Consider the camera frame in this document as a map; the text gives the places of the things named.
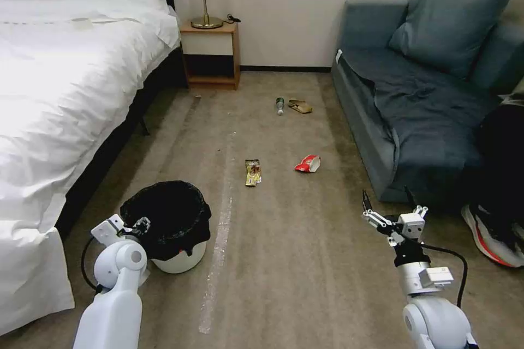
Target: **nightstand drawer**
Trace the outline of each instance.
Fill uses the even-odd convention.
[[[185,55],[233,55],[231,34],[183,33],[182,47]]]

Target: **sofa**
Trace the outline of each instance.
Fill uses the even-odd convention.
[[[475,130],[524,74],[524,31],[499,23],[466,79],[388,48],[406,4],[346,2],[331,74],[377,199],[461,203],[482,157]]]

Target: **black bag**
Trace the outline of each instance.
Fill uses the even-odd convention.
[[[477,146],[488,161],[523,167],[524,95],[514,93],[489,113],[477,132]]]
[[[150,259],[166,261],[181,251],[191,256],[195,245],[211,237],[209,205],[197,187],[179,180],[140,190],[122,205],[120,216]]]

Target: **black garbage bag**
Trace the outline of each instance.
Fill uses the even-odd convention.
[[[211,210],[200,190],[183,181],[157,183],[140,190],[120,208],[126,227],[147,257],[166,261],[210,239]]]

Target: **trash can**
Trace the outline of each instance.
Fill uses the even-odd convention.
[[[209,205],[197,187],[180,180],[140,190],[122,205],[120,216],[147,257],[167,273],[193,268],[211,237]]]

